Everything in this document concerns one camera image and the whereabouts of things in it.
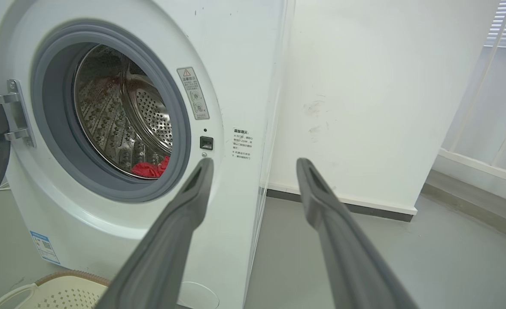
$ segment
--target door hinge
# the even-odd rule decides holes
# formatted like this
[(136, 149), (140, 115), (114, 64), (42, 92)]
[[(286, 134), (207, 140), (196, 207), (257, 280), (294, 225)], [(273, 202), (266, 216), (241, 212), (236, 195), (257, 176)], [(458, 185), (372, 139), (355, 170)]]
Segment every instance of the door hinge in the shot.
[(4, 134), (5, 139), (7, 141), (22, 139), (29, 147), (35, 147), (35, 138), (31, 131), (20, 82), (16, 79), (7, 80), (7, 90), (8, 94), (0, 95), (0, 104), (4, 107), (11, 128)]

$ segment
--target wall stain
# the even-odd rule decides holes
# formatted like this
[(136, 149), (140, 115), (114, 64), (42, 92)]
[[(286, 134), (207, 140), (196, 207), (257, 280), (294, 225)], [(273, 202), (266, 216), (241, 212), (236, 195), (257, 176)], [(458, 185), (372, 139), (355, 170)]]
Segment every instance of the wall stain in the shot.
[(13, 288), (14, 288), (14, 286), (17, 286), (18, 284), (20, 284), (22, 281), (24, 281), (24, 279), (25, 279), (25, 278), (26, 278), (26, 277), (25, 277), (25, 276), (23, 276), (23, 277), (22, 277), (22, 279), (20, 279), (20, 281), (19, 281), (19, 282), (15, 283), (15, 284), (13, 284), (11, 287), (9, 287), (9, 291), (12, 291), (12, 290), (13, 290)]
[(316, 100), (312, 103), (304, 104), (305, 114), (308, 117), (318, 117), (320, 114), (320, 107), (326, 103), (324, 100)]
[(320, 126), (317, 125), (315, 127), (311, 127), (310, 130), (308, 130), (310, 133), (318, 133), (320, 132)]

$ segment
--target white plastic basket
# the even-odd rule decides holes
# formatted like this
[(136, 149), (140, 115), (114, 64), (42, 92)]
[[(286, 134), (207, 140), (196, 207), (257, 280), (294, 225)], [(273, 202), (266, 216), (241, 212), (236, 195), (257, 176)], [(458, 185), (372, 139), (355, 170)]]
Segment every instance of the white plastic basket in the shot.
[(92, 309), (109, 283), (77, 270), (58, 272), (3, 295), (0, 309)]

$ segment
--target red cloth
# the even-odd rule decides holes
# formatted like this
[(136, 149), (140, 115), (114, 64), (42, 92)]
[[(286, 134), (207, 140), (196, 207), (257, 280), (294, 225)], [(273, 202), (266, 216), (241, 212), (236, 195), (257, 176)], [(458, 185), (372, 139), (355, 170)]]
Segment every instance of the red cloth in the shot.
[(131, 173), (149, 178), (158, 178), (165, 172), (167, 165), (169, 164), (169, 157), (165, 157), (163, 161), (157, 166), (149, 164), (148, 162), (140, 162), (131, 169)]

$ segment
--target gray rubber gasket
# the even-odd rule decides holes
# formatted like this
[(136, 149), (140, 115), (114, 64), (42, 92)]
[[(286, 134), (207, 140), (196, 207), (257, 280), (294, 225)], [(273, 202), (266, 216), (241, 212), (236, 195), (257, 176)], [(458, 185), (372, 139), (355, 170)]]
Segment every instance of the gray rubber gasket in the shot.
[[(173, 129), (171, 160), (157, 180), (141, 180), (118, 172), (88, 143), (73, 112), (72, 81), (76, 66), (91, 47), (102, 44), (134, 61), (164, 99)], [(32, 85), (35, 121), (59, 164), (89, 190), (115, 201), (143, 202), (170, 191), (190, 157), (190, 122), (180, 91), (169, 71), (148, 47), (126, 31), (99, 21), (74, 21), (43, 42), (35, 58)]]

